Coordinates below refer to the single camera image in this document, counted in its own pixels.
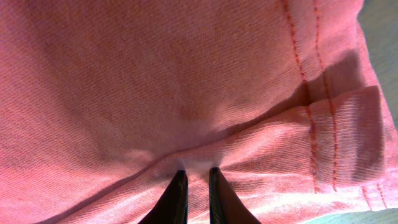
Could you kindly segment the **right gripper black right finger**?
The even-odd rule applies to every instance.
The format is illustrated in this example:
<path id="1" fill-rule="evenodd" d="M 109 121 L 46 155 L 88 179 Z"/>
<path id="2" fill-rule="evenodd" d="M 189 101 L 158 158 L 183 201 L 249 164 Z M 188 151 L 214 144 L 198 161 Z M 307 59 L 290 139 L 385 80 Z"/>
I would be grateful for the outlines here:
<path id="1" fill-rule="evenodd" d="M 209 203 L 211 224 L 261 224 L 217 167 L 209 171 Z"/>

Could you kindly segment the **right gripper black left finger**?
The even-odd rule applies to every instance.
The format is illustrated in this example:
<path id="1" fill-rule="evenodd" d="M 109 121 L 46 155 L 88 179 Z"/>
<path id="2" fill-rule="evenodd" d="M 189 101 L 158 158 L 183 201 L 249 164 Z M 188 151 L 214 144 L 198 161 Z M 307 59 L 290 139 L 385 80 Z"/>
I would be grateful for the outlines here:
<path id="1" fill-rule="evenodd" d="M 179 170 L 161 195 L 153 209 L 139 224 L 187 224 L 188 179 Z"/>

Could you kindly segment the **red soccer t-shirt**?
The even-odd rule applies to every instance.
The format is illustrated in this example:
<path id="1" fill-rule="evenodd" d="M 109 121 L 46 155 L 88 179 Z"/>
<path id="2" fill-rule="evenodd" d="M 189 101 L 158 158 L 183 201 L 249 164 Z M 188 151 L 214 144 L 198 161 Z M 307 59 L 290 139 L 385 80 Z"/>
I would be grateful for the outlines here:
<path id="1" fill-rule="evenodd" d="M 1 2 L 1 222 L 138 223 L 219 167 L 263 223 L 397 207 L 362 1 Z"/>

